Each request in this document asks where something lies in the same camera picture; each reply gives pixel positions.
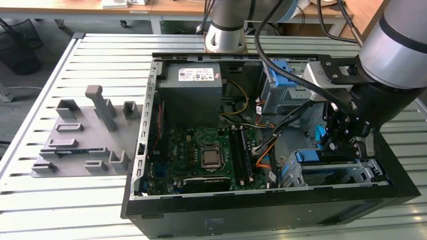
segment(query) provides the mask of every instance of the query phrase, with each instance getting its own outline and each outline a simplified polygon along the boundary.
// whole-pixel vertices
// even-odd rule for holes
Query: metal bracket
[[[356,74],[355,69],[360,66],[359,57],[332,58],[328,55],[319,57],[324,74],[331,84],[335,85],[357,85],[373,83],[373,80]],[[343,74],[340,67],[348,67],[349,74]]]

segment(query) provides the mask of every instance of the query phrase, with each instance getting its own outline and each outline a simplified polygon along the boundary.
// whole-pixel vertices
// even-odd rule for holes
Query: black mesh bin
[[[43,45],[35,25],[29,19],[21,21],[16,19],[0,20],[0,25],[6,32],[14,31],[24,35],[24,38],[32,49]]]
[[[16,75],[28,75],[40,69],[40,61],[21,33],[0,33],[0,61]]]

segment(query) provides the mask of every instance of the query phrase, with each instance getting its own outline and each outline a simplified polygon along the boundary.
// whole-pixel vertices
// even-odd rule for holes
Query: aluminum table
[[[263,37],[267,53],[348,57],[359,47],[323,37]],[[144,104],[152,52],[201,53],[193,35],[87,34],[73,38],[0,161],[0,239],[147,239],[120,218],[125,176],[32,178],[31,167],[56,122],[55,106],[73,98],[91,106],[88,85],[101,85],[112,104]],[[253,38],[247,38],[255,53]],[[195,239],[359,240],[427,238],[425,107],[412,103],[381,132],[421,196],[347,225],[248,232]]]

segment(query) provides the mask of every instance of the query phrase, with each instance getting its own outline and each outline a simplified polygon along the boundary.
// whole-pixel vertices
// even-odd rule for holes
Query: sticker
[[[128,11],[129,14],[148,14],[147,11]]]
[[[256,114],[257,115],[263,114],[263,107],[261,106],[256,106]]]
[[[277,177],[276,177],[276,175],[273,174],[272,171],[268,173],[268,177],[269,177],[269,180],[271,180],[273,183],[276,183]]]
[[[177,81],[213,81],[213,68],[181,68]]]

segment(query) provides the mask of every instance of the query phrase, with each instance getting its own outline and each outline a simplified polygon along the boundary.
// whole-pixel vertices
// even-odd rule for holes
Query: yellow wire
[[[221,115],[221,116],[236,115],[236,114],[241,113],[249,105],[249,98],[248,98],[248,95],[247,95],[245,91],[243,90],[243,88],[239,86],[239,84],[235,81],[232,81],[232,80],[227,80],[227,81],[231,82],[240,89],[240,91],[244,95],[245,103],[244,103],[244,107],[241,108],[241,110],[235,111],[235,112],[220,113],[219,115]]]

